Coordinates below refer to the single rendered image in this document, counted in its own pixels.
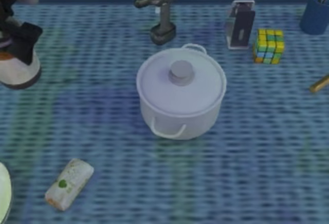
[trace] lid knob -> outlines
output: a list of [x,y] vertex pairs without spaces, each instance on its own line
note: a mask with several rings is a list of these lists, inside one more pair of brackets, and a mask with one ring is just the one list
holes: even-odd
[[189,85],[194,78],[193,66],[188,61],[174,62],[169,71],[169,80],[178,86]]

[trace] blue cup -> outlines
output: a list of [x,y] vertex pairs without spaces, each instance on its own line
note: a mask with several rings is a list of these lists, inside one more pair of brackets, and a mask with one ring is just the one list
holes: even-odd
[[329,0],[320,3],[318,0],[308,0],[300,28],[309,35],[324,34],[329,24]]

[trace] pot handle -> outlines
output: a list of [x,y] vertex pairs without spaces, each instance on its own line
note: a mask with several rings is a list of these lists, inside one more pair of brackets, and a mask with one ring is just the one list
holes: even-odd
[[207,54],[206,49],[199,44],[188,43],[188,44],[183,45],[182,48],[190,48],[190,49],[194,49],[194,50],[198,49],[198,51],[201,51],[202,53]]
[[151,121],[151,127],[150,128],[151,128],[151,131],[155,135],[157,135],[158,137],[163,137],[163,138],[167,138],[167,139],[176,139],[176,138],[180,137],[183,134],[183,132],[186,129],[186,125],[185,124],[182,125],[181,128],[178,130],[178,132],[175,133],[175,134],[171,134],[171,135],[164,134],[164,133],[161,133],[161,132],[157,131],[157,129],[155,128],[155,118],[153,118],[152,121]]

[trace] cooking pot with lid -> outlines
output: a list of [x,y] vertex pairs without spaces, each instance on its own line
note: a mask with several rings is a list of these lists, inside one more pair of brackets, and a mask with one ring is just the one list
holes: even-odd
[[226,76],[204,47],[186,44],[148,58],[137,73],[145,123],[159,137],[188,140],[216,122]]

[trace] colorful cube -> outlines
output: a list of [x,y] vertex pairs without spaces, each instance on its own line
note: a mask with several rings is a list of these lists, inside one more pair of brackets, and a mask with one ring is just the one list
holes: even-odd
[[282,30],[258,29],[257,40],[252,47],[254,62],[279,64],[284,48]]

